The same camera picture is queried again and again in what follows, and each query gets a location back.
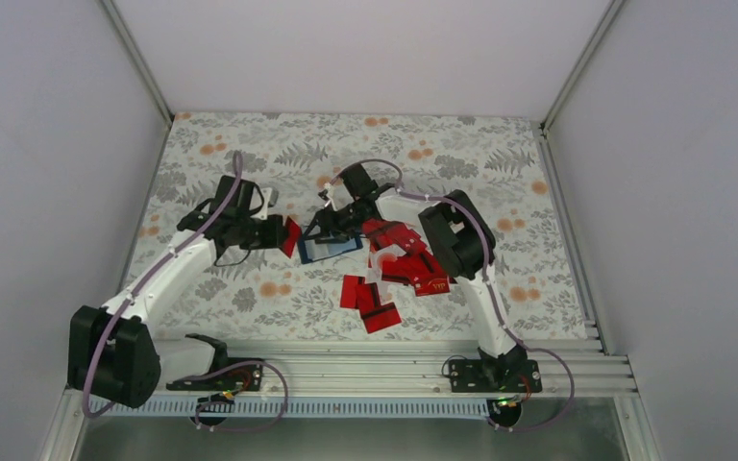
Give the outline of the navy blue card holder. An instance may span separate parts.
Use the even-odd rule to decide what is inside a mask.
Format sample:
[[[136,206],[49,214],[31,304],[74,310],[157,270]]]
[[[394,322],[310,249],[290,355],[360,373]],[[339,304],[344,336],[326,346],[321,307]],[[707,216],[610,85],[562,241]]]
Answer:
[[[299,239],[296,248],[301,263],[311,264],[361,250],[363,244],[359,237],[340,241],[328,235],[324,238],[313,238],[307,235]]]

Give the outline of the red card pile top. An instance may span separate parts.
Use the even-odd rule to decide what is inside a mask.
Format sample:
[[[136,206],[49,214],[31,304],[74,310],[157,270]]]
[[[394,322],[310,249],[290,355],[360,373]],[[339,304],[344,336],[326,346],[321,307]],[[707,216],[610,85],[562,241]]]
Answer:
[[[283,225],[283,241],[281,251],[288,258],[293,257],[293,253],[297,247],[297,243],[302,235],[302,229],[293,218],[287,216]]]

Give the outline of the red VIP card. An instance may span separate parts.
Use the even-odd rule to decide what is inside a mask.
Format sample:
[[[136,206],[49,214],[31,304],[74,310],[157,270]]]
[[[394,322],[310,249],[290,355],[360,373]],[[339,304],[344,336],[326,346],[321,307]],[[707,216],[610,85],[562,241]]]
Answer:
[[[417,297],[446,294],[451,290],[451,279],[449,277],[418,279],[413,283],[413,288]]]

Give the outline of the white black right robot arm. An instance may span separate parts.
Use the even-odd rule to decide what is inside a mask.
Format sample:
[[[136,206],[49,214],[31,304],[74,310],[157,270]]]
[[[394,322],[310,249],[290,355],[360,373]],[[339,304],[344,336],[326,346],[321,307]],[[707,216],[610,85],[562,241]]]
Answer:
[[[368,237],[364,225],[372,220],[403,224],[415,231],[446,276],[461,289],[475,323],[484,383],[504,391],[517,381],[527,365],[524,342],[509,328],[504,298],[495,283],[496,241],[468,195],[459,189],[447,195],[406,190],[404,173],[380,184],[360,160],[337,174],[352,201],[334,202],[334,184],[323,186],[319,208],[304,230],[299,247],[321,247]]]

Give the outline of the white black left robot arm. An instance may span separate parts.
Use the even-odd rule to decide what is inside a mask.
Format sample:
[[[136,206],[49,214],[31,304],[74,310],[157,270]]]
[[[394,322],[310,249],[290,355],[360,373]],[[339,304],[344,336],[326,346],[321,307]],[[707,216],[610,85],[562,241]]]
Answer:
[[[177,225],[165,250],[127,288],[99,307],[84,305],[70,321],[67,383],[85,395],[131,408],[171,382],[195,379],[214,389],[229,375],[223,342],[202,334],[157,341],[153,326],[231,247],[247,253],[281,249],[285,220],[270,209],[279,193],[232,176],[214,197]]]

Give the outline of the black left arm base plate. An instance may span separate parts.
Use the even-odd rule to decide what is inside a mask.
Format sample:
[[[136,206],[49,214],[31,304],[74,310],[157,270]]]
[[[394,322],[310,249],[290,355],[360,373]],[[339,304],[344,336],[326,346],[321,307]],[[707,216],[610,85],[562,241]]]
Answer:
[[[160,386],[169,391],[258,391],[263,363],[258,358],[229,355],[228,344],[191,333],[159,343]]]

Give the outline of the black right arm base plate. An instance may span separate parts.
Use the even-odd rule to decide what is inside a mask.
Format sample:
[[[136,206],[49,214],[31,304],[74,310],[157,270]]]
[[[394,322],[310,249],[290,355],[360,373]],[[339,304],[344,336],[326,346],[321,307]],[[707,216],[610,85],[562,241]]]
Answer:
[[[541,393],[543,383],[538,364],[527,360],[517,369],[495,371],[481,359],[452,356],[443,365],[442,374],[454,393]]]

